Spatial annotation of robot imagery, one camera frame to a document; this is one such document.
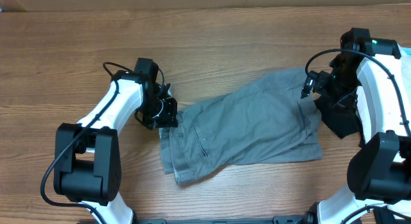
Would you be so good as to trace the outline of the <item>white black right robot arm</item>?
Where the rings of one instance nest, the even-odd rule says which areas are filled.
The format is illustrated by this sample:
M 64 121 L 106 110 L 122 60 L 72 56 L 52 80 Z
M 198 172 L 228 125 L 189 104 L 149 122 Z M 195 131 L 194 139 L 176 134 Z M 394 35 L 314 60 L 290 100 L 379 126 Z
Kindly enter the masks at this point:
M 302 223 L 410 222 L 410 56 L 395 40 L 352 28 L 340 38 L 331 72 L 306 71 L 301 96 L 319 95 L 323 122 L 338 136 L 360 132 L 346 185 L 314 203 Z

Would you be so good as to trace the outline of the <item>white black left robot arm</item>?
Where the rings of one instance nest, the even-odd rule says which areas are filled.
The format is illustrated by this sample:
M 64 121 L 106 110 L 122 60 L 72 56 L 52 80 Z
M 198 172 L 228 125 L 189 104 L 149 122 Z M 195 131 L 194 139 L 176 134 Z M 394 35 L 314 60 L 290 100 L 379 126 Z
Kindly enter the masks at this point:
M 137 223 L 136 213 L 122 199 L 121 157 L 118 136 L 129 117 L 149 130 L 176 127 L 177 101 L 171 85 L 158 83 L 163 76 L 149 58 L 138 58 L 134 69 L 120 66 L 110 74 L 110 88 L 103 99 L 75 124 L 63 123 L 56 132 L 55 159 L 40 184 L 43 200 L 60 207 L 45 193 L 53 176 L 56 194 L 68 207 L 87 209 L 96 223 Z

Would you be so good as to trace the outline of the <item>grey shorts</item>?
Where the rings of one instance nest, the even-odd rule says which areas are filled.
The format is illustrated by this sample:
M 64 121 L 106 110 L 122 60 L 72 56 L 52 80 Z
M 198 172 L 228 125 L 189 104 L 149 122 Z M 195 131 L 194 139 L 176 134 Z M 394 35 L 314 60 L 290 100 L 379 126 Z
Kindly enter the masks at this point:
M 162 128 L 160 157 L 177 184 L 210 175 L 226 164 L 276 164 L 321 159 L 321 113 L 301 98 L 302 68 L 271 71 L 242 88 L 177 113 Z

